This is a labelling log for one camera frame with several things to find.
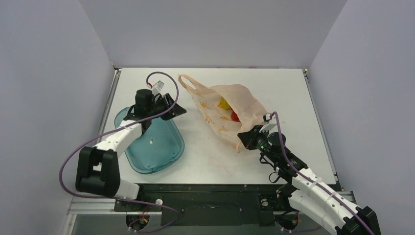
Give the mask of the red fake fruit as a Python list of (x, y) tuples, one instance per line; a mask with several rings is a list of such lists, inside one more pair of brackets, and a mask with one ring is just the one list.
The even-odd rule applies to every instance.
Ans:
[(235, 122), (240, 122), (238, 115), (236, 114), (235, 111), (232, 111), (231, 113), (231, 120), (235, 121)]

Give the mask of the orange plastic bag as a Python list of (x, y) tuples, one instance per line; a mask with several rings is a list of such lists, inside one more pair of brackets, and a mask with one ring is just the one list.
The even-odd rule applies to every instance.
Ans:
[[(191, 95), (205, 122), (222, 141), (232, 146), (237, 153), (243, 147), (238, 133), (250, 131), (255, 125), (264, 123), (267, 113), (264, 106), (241, 84), (207, 87), (194, 78), (180, 74), (179, 83)], [(218, 107), (221, 97), (230, 105), (230, 110)], [(235, 111), (240, 122), (231, 120)]]

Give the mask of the yellow fake fruit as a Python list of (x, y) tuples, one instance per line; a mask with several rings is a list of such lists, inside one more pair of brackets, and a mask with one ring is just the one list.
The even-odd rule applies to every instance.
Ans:
[(227, 103), (227, 101), (221, 97), (220, 103), (218, 105), (219, 108), (224, 109), (224, 110), (230, 110), (231, 107), (230, 105)]

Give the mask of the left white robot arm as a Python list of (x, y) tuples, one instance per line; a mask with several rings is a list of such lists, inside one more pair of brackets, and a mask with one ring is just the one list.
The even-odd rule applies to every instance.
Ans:
[(127, 199), (135, 211), (144, 208), (146, 197), (139, 193), (139, 185), (122, 180), (118, 158), (135, 141), (146, 133), (152, 120), (164, 121), (187, 113), (170, 94), (150, 89), (137, 90), (135, 104), (129, 109), (119, 127), (98, 144), (83, 147), (79, 152), (75, 188), (108, 198)]

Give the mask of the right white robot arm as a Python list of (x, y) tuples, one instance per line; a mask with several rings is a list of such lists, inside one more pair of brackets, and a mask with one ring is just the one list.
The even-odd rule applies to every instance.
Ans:
[(247, 150), (259, 150), (260, 156), (286, 181), (276, 195), (280, 208), (307, 215), (331, 235), (381, 234), (375, 211), (347, 200), (323, 182), (285, 146), (283, 134), (256, 125), (237, 136)]

